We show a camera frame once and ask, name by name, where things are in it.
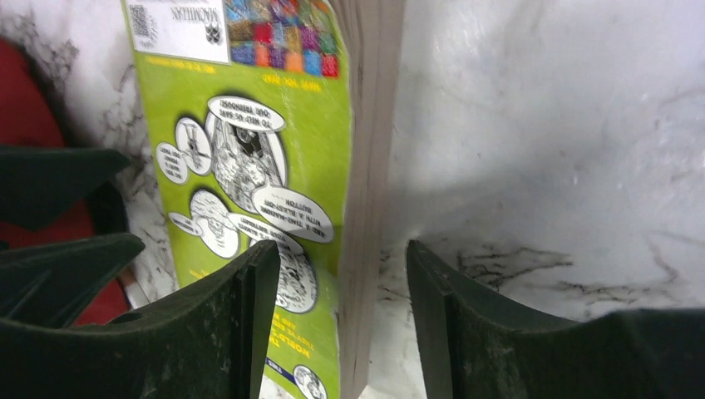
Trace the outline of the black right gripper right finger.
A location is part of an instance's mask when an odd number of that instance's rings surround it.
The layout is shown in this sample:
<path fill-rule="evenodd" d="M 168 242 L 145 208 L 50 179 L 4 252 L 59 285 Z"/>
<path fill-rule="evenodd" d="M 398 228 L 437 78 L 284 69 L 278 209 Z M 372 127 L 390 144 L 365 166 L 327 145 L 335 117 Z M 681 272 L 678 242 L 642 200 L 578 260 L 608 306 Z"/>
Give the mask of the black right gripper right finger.
<path fill-rule="evenodd" d="M 588 322 L 525 306 L 406 249 L 430 398 L 701 398 L 704 311 L 637 308 Z"/>

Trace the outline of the green yellow paperback book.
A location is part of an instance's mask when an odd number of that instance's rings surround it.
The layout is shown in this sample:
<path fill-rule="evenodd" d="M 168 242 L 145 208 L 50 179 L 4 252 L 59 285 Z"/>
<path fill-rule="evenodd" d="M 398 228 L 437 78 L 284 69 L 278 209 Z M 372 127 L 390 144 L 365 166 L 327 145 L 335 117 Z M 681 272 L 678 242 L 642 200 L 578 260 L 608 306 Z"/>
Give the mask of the green yellow paperback book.
<path fill-rule="evenodd" d="M 123 2 L 179 283 L 274 241 L 293 397 L 367 385 L 404 7 Z"/>

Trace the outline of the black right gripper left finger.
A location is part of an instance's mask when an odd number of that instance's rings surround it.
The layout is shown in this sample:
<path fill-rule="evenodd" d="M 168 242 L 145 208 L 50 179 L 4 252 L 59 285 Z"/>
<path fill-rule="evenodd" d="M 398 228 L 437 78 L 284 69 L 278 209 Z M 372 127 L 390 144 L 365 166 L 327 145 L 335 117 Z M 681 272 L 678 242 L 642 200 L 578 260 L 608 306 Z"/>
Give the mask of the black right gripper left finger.
<path fill-rule="evenodd" d="M 255 398 L 279 279 L 265 240 L 105 325 L 1 324 L 4 398 Z"/>

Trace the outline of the red backpack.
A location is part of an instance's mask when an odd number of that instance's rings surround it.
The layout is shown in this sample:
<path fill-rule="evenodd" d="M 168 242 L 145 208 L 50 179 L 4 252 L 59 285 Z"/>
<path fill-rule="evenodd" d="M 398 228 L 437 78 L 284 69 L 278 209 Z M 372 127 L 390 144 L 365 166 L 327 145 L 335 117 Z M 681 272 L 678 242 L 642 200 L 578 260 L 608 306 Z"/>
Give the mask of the red backpack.
<path fill-rule="evenodd" d="M 107 325 L 117 275 L 144 248 L 126 229 L 114 150 L 70 148 L 25 56 L 1 44 L 1 316 L 43 328 Z"/>

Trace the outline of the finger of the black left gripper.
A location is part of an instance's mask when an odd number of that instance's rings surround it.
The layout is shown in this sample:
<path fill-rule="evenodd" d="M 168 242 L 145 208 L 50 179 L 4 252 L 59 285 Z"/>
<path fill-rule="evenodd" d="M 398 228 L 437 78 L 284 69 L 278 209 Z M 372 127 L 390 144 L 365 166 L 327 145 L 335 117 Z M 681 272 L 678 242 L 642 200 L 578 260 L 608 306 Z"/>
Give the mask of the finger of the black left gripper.
<path fill-rule="evenodd" d="M 119 151 L 1 146 L 1 221 L 37 231 L 124 170 Z"/>
<path fill-rule="evenodd" d="M 1 252 L 1 318 L 42 328 L 72 325 L 145 245 L 108 234 Z"/>

